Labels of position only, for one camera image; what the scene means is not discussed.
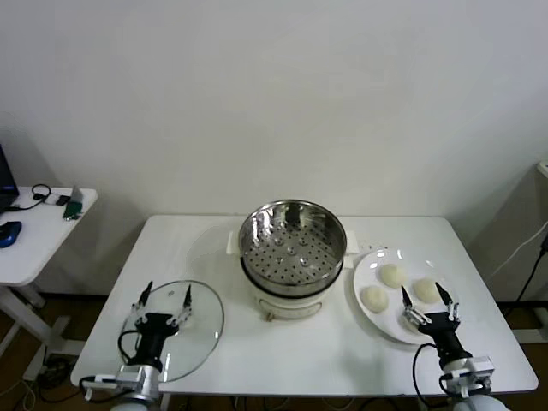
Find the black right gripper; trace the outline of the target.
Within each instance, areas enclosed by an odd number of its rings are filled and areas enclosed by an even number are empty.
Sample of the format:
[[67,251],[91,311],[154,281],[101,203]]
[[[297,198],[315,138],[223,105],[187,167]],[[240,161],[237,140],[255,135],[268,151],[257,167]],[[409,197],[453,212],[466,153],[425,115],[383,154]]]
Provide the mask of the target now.
[[425,315],[413,305],[407,290],[402,285],[403,317],[420,333],[429,336],[434,341],[440,362],[470,358],[471,354],[463,348],[456,335],[456,330],[460,325],[459,303],[453,301],[449,292],[439,282],[435,282],[435,285],[443,304],[447,308],[447,313],[428,313]]

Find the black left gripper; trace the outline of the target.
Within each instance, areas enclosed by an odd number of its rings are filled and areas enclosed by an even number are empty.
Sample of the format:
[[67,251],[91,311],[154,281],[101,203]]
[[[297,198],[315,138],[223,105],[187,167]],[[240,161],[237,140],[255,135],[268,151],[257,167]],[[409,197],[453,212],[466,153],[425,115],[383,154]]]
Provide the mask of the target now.
[[192,315],[192,286],[188,285],[182,307],[177,314],[146,313],[146,303],[152,291],[150,281],[131,307],[130,324],[136,327],[140,342],[134,356],[138,365],[161,365],[161,354],[167,338],[179,331]]

